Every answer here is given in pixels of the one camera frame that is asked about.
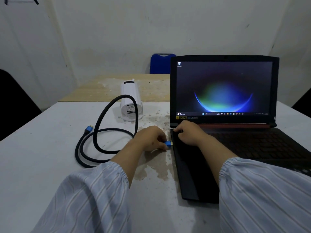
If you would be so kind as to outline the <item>person's right hand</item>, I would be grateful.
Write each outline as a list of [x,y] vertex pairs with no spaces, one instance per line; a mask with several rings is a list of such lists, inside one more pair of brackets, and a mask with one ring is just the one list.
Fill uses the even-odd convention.
[[183,143],[191,146],[199,146],[208,137],[197,124],[190,121],[182,121],[173,131]]

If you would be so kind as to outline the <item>person's left hand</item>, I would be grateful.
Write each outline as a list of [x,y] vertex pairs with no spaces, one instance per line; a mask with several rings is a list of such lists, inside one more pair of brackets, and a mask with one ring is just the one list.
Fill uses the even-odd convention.
[[153,125],[144,128],[136,133],[131,143],[139,147],[142,151],[154,151],[156,150],[156,140],[160,134],[165,134],[162,129]]

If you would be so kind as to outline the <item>black laptop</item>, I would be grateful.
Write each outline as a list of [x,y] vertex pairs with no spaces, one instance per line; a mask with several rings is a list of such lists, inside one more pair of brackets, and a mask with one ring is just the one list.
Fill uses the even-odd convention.
[[184,200],[219,203],[219,188],[199,148],[174,132],[199,125],[241,158],[311,177],[311,152],[276,126],[279,57],[184,55],[170,59],[170,134]]

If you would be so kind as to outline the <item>black braided cable blue plugs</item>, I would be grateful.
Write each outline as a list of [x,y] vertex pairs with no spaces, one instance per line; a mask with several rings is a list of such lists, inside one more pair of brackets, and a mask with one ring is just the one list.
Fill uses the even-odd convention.
[[[125,121],[122,118],[120,108],[122,98],[130,98],[134,102],[136,112],[135,122]],[[97,141],[98,134],[112,134],[112,132],[118,132],[126,134],[127,138],[133,138],[138,130],[148,125],[149,122],[156,123],[157,125],[163,126],[165,129],[169,129],[169,102],[142,102],[143,117],[140,120],[138,120],[137,104],[134,98],[129,95],[118,96],[111,102],[73,102],[73,104],[76,106],[75,117],[90,117],[88,119],[82,119],[82,121],[92,121],[96,115],[99,115],[99,118],[95,122],[94,126],[88,125],[85,128],[74,150],[75,162],[82,168],[92,168],[93,166],[91,164],[97,165],[110,161],[110,159],[98,160],[87,156],[84,152],[84,144],[88,141],[88,139],[92,139],[94,148],[101,154],[115,155],[119,152],[118,150],[104,150],[104,147],[99,146]],[[125,126],[127,126],[129,123],[134,124],[135,127],[133,132],[121,128],[99,128],[104,119],[104,116],[111,107],[113,108],[116,123],[122,123]]]

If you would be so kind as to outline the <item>person's right forearm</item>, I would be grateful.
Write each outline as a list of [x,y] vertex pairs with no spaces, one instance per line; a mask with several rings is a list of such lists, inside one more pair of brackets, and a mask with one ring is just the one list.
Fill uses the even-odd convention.
[[221,233],[311,233],[311,177],[234,156],[212,137],[195,145],[217,168]]

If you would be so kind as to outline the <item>person's left forearm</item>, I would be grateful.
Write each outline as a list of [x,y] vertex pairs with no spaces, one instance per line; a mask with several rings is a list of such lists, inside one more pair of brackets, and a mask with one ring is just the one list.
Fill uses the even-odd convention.
[[145,148],[133,139],[114,161],[67,176],[31,233],[131,233],[130,180],[120,164],[135,171]]

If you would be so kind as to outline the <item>white mini projector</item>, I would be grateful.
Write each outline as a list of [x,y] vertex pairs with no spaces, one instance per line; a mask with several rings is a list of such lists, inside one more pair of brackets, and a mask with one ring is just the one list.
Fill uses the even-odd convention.
[[[137,104],[137,108],[138,108],[138,120],[142,119],[143,105],[142,105],[137,82],[134,79],[124,81],[121,83],[120,90],[121,90],[120,91],[121,95],[129,95],[132,98],[134,98]],[[125,121],[129,121],[129,122],[136,121],[135,105],[134,105],[134,102],[130,98],[121,99],[120,109],[121,109],[122,118]]]

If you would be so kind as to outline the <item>wooden table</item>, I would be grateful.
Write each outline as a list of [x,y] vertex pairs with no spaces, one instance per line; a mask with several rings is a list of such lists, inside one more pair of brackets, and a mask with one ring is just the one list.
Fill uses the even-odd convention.
[[59,101],[109,102],[121,95],[121,83],[130,79],[137,82],[143,102],[170,101],[170,74],[99,75]]

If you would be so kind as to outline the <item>blue plastic chair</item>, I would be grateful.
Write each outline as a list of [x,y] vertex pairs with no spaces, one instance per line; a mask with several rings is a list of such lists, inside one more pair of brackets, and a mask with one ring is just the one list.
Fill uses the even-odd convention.
[[176,57],[172,53],[156,53],[150,58],[150,74],[170,74],[170,60]]

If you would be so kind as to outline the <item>black chair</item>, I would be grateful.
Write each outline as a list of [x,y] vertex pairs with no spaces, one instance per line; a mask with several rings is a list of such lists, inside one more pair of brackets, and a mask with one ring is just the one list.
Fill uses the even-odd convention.
[[311,88],[292,106],[300,113],[311,113]]
[[0,141],[41,113],[18,82],[0,69]]

